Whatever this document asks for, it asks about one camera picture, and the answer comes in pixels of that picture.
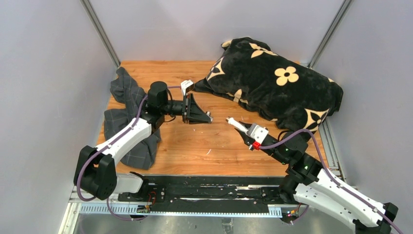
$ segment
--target metal floor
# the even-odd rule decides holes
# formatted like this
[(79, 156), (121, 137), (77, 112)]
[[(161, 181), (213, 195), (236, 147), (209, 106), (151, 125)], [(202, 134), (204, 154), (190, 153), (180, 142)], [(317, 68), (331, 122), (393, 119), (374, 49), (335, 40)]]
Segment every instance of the metal floor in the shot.
[(278, 218), (149, 216), (127, 222), (109, 214), (80, 214), (75, 234), (352, 234), (334, 218), (310, 209), (294, 226)]

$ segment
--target metal pole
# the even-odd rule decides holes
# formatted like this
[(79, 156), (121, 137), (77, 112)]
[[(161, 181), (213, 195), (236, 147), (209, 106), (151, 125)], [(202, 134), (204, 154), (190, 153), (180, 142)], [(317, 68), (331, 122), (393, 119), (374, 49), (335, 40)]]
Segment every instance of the metal pole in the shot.
[(339, 23), (343, 19), (344, 15), (346, 14), (346, 12), (349, 9), (349, 6), (352, 2), (353, 2), (353, 0), (344, 0), (343, 3), (341, 4), (336, 16), (334, 17), (334, 20), (331, 22), (330, 27), (328, 27), (327, 32), (325, 33), (323, 39), (320, 42), (320, 45), (318, 46), (318, 48), (315, 51), (313, 57), (311, 58), (310, 62), (308, 63), (309, 68), (312, 69), (316, 65), (316, 63), (318, 62), (318, 60), (321, 57), (321, 54), (324, 51), (327, 43), (330, 41), (331, 36), (336, 31)]
[(99, 34), (100, 38), (102, 39), (103, 44), (105, 45), (106, 49), (109, 52), (109, 55), (112, 58), (112, 61), (114, 62), (114, 64), (116, 65), (116, 67), (120, 66), (120, 60), (111, 44), (111, 42), (109, 41), (108, 36), (105, 33), (105, 30), (102, 27), (102, 24), (100, 23), (96, 12), (94, 11), (92, 4), (90, 3), (89, 0), (80, 0), (80, 2), (83, 4), (86, 13), (88, 14), (89, 18), (91, 19), (97, 33)]

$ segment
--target black cable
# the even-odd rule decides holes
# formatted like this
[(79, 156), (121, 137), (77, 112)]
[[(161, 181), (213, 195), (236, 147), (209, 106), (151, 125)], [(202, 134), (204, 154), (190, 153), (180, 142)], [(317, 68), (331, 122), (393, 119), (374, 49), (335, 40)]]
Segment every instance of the black cable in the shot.
[(168, 120), (168, 121), (165, 121), (164, 123), (172, 122), (172, 121), (174, 121), (175, 119), (176, 119), (176, 116), (173, 116), (172, 119), (170, 119), (170, 120)]
[[(169, 89), (167, 89), (167, 93), (168, 93), (168, 95), (169, 95), (169, 97), (170, 97), (169, 113), (171, 113), (171, 112), (172, 112), (172, 108), (173, 108), (173, 98), (172, 98), (172, 94), (170, 93), (170, 90), (169, 90)], [(176, 119), (176, 116), (175, 116), (175, 115), (170, 114), (170, 116), (172, 117), (172, 119), (170, 119), (170, 120), (168, 120), (168, 121), (165, 121), (164, 123), (172, 122), (172, 121), (174, 121), (174, 120)]]
[(291, 131), (291, 130), (284, 130), (284, 131), (281, 131), (281, 132), (278, 134), (277, 140), (278, 140), (278, 141), (280, 141), (280, 137), (281, 137), (281, 135), (282, 135), (283, 133), (288, 133), (288, 132), (292, 132), (292, 131)]
[(170, 90), (167, 89), (167, 93), (169, 94), (170, 97), (170, 107), (169, 107), (169, 113), (172, 112), (172, 107), (173, 107), (173, 99), (172, 99), (172, 94), (170, 93)]

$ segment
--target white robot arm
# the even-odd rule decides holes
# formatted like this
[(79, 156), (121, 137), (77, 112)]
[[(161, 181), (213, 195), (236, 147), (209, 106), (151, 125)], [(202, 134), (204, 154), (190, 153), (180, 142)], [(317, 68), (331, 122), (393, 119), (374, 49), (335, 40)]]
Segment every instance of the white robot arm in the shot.
[(231, 117), (226, 120), (250, 150), (262, 150), (280, 163), (288, 164), (288, 175), (278, 191), (285, 202), (314, 207), (357, 234), (390, 234), (398, 208), (392, 203), (377, 202), (338, 179), (324, 164), (318, 146), (320, 161), (305, 153), (308, 145), (299, 134), (310, 134), (315, 141), (312, 132), (298, 130), (278, 141), (260, 125), (237, 122)]
[[(78, 195), (84, 201), (97, 197), (104, 200), (112, 193), (137, 193), (144, 182), (136, 173), (116, 173), (116, 165), (135, 145), (148, 138), (164, 122), (165, 115), (182, 116), (184, 123), (211, 123), (209, 112), (204, 113), (188, 94), (193, 82), (185, 80), (179, 86), (183, 100), (168, 100), (168, 87), (164, 82), (154, 82), (141, 105), (138, 115), (124, 129), (96, 147), (85, 146), (79, 154), (74, 184)], [(84, 198), (80, 188), (94, 197)]]

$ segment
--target cable clip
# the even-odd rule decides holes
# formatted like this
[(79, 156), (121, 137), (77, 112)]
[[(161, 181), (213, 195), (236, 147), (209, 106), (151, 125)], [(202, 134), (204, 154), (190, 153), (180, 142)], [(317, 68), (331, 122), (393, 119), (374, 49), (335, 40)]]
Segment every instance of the cable clip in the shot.
[(254, 143), (252, 143), (252, 148), (256, 149), (256, 150), (260, 150), (260, 146), (261, 144), (258, 143), (257, 141), (255, 141)]

